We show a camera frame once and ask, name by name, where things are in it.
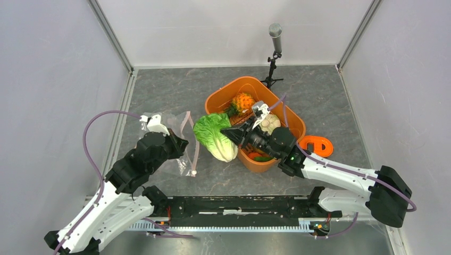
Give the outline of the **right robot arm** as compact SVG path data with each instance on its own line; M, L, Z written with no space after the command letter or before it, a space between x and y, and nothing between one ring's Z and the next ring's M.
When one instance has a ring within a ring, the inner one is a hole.
M389 166L375 170L327 160L303 150L287 127L277 127L267 133L254 125L253 119L220 132L238 146L251 145L278 159L278 167L289 176L341 187L340 191L324 188L313 194L314 198L307 202L307 210L314 217L333 211L359 212L400 228L406 213L416 210L411 189Z

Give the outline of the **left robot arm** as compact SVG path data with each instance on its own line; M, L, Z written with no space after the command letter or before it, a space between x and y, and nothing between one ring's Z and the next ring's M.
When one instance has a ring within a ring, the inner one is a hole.
M145 188L120 212L112 212L167 160L182 157L188 144L171 129L146 133L135 148L114 163L102 187L77 217L65 228L45 235L46 244L59 254L99 254L135 222L151 214L162 216L167 210L167 197L155 186Z

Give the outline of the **clear dotted zip top bag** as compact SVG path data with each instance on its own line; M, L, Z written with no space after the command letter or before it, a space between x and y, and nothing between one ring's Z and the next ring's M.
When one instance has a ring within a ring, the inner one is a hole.
M158 169L174 175L195 177L200 153L200 143L196 140L191 112L179 115L169 113L143 113L140 116L140 137L148 132L161 132L166 137L173 152Z

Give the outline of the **green toy lettuce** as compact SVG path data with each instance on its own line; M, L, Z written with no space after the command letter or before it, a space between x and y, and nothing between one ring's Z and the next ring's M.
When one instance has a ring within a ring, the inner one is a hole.
M220 131L230 128L226 113L212 113L202 116L194 125L196 140L202 144L214 158L230 162L237 157L238 147Z

